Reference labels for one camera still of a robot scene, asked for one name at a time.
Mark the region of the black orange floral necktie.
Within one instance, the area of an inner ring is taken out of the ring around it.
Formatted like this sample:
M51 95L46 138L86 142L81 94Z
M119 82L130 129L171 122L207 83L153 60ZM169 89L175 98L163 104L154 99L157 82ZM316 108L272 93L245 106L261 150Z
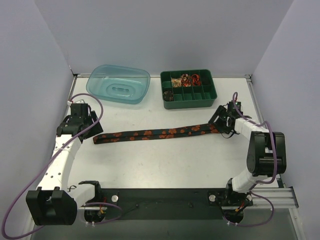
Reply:
M220 132L210 123L166 128L166 129L147 129L122 131L114 133L102 133L93 137L95 145L132 142L132 141L150 141L150 140L166 140L172 138L195 137L207 134L219 134Z

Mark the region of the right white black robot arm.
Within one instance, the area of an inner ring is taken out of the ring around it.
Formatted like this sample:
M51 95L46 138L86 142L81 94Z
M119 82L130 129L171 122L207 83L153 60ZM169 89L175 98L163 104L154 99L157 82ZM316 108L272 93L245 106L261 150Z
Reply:
M228 180L224 195L215 197L216 203L228 207L250 204L254 187L271 184L286 171L285 135L244 116L240 102L220 105L208 122L222 134L238 134L248 140L245 169Z

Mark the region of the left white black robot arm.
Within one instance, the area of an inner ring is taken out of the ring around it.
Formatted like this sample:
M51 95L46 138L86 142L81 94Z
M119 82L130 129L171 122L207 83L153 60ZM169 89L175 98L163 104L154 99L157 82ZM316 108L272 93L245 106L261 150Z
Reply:
M72 225L78 209L102 196L101 185L84 180L68 191L68 180L76 154L84 140L103 131L97 114L84 101L72 103L70 114L58 126L53 161L35 190L26 194L26 203L37 226Z

